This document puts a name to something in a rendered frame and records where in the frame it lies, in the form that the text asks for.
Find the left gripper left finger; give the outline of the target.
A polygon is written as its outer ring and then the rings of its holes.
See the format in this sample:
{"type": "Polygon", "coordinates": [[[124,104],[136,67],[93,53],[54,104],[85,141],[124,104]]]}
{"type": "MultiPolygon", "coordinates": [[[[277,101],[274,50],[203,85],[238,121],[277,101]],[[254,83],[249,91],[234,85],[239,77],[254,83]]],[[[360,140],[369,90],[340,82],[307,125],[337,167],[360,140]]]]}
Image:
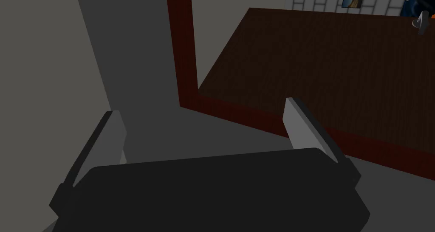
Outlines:
{"type": "Polygon", "coordinates": [[[74,187],[92,168],[121,163],[126,135],[120,112],[104,113],[49,203],[57,216],[61,216],[74,187]]]}

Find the dark brown wooden door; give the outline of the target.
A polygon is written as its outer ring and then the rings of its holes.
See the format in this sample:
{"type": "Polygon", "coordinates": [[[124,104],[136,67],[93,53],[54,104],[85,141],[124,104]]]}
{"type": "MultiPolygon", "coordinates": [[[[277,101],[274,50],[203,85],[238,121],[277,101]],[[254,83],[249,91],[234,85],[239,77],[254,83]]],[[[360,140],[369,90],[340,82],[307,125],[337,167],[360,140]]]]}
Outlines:
{"type": "Polygon", "coordinates": [[[435,19],[250,8],[199,93],[282,115],[300,98],[325,128],[435,153],[435,19]]]}

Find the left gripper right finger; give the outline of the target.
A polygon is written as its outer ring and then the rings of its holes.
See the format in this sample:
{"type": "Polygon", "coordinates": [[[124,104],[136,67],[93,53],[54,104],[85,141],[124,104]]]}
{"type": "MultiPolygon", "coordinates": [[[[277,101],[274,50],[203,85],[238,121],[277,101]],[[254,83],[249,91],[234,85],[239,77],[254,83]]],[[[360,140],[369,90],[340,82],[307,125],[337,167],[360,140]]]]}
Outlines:
{"type": "Polygon", "coordinates": [[[320,149],[338,164],[350,184],[357,186],[361,173],[300,98],[285,99],[282,122],[294,149],[320,149]]]}

